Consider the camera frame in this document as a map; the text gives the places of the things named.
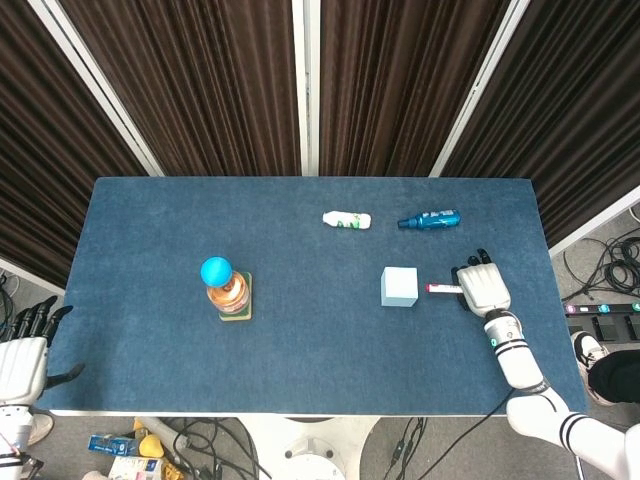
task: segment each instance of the black pants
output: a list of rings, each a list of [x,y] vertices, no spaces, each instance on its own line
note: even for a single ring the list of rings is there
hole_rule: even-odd
[[[640,350],[611,352],[589,370],[589,386],[610,402],[640,403]]]

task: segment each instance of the white bottle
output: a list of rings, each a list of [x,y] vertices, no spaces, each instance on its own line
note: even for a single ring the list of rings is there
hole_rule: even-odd
[[[357,228],[365,230],[371,226],[371,215],[367,213],[333,211],[322,215],[322,221],[332,227]]]

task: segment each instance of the blue ball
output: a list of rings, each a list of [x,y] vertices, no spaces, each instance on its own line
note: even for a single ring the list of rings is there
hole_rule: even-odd
[[[232,275],[231,264],[226,258],[211,257],[200,267],[200,277],[208,287],[224,287]]]

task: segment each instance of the sneaker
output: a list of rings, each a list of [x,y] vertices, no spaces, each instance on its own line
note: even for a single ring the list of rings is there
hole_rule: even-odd
[[[609,355],[609,350],[598,343],[593,335],[587,332],[576,332],[571,335],[571,341],[573,342],[573,350],[576,353],[576,360],[578,360],[578,369],[580,370],[580,377],[584,383],[584,388],[587,393],[598,405],[610,407],[614,405],[613,402],[605,400],[598,395],[596,391],[589,386],[589,370],[600,359]]]
[[[53,430],[53,417],[46,413],[34,413],[28,445],[31,446],[43,440],[51,430]]]

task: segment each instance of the green coaster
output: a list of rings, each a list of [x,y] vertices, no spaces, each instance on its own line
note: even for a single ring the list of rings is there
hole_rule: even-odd
[[[223,322],[234,322],[237,320],[251,320],[251,303],[253,299],[253,277],[249,272],[238,272],[247,281],[249,287],[249,301],[247,305],[238,313],[222,313],[219,312],[220,320]]]

